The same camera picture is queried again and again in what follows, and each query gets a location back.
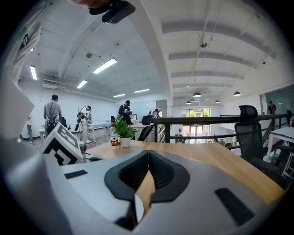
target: person in white shirt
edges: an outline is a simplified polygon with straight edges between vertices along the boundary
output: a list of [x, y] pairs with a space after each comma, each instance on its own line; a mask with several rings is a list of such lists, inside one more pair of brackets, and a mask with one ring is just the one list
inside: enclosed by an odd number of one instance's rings
[[29, 143], [32, 144], [34, 142], [33, 133], [32, 133], [32, 114], [30, 114], [27, 119], [27, 129], [28, 129]]
[[81, 110], [83, 140], [86, 144], [91, 143], [91, 141], [88, 140], [88, 130], [87, 130], [87, 120], [90, 118], [89, 115], [87, 115], [87, 111], [90, 111], [90, 110], [91, 110], [91, 106], [83, 107]]

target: person in black clothes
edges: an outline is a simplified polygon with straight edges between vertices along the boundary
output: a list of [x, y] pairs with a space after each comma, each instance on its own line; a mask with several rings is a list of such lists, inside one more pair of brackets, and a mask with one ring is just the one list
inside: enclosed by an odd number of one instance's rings
[[119, 107], [119, 114], [123, 117], [123, 121], [126, 121], [128, 126], [131, 125], [130, 114], [132, 114], [132, 111], [130, 110], [130, 101], [126, 101], [124, 105]]
[[273, 115], [276, 114], [276, 110], [277, 110], [277, 108], [276, 108], [276, 106], [272, 103], [272, 101], [270, 101], [270, 105], [269, 105], [269, 107], [268, 107], [268, 110], [270, 111], [270, 114], [273, 114]]

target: white ceiling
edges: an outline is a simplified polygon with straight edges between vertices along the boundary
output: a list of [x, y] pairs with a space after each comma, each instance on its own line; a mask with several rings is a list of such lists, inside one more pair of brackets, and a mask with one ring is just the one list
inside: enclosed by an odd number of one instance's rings
[[[222, 104], [237, 79], [280, 53], [279, 31], [241, 0], [142, 0], [158, 25], [174, 104], [200, 92], [201, 105]], [[201, 48], [201, 38], [207, 47]]]
[[[157, 70], [130, 20], [104, 24], [101, 17], [91, 16], [88, 9], [65, 0], [47, 1], [42, 35], [22, 68], [21, 79], [32, 82], [29, 66], [34, 65], [38, 82], [52, 81], [63, 90], [112, 100], [122, 93], [126, 98], [159, 93], [162, 84]], [[112, 57], [116, 64], [97, 75], [93, 73]], [[82, 80], [88, 83], [76, 89]], [[139, 89], [150, 91], [134, 94]]]

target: floor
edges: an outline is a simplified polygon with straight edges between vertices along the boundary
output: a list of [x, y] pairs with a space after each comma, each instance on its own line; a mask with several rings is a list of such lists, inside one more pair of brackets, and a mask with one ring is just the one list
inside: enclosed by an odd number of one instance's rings
[[[82, 137], [82, 134], [79, 133], [73, 133], [75, 136], [78, 137], [78, 139], [80, 137]], [[139, 132], [135, 133], [135, 139], [137, 140], [139, 138], [140, 134]], [[110, 141], [110, 137], [109, 137], [109, 129], [105, 129], [105, 134], [104, 134], [104, 130], [103, 129], [96, 129], [95, 130], [95, 138], [96, 138], [96, 143], [93, 142], [93, 131], [90, 131], [89, 134], [89, 140], [92, 141], [92, 143], [87, 144], [87, 149], [91, 149], [93, 147], [102, 145], [106, 142]], [[154, 130], [149, 134], [149, 136], [146, 138], [147, 141], [149, 142], [154, 142]], [[37, 149], [41, 146], [42, 142], [41, 142], [41, 138], [40, 137], [36, 137], [34, 138], [34, 143], [32, 144], [34, 147], [36, 147]]]

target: green plant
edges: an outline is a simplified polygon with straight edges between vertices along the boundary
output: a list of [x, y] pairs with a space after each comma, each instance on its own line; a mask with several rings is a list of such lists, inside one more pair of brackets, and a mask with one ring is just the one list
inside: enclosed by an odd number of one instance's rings
[[118, 134], [120, 138], [129, 138], [134, 137], [134, 130], [131, 127], [127, 126], [126, 121], [123, 121], [122, 118], [120, 118], [115, 124], [115, 132]]

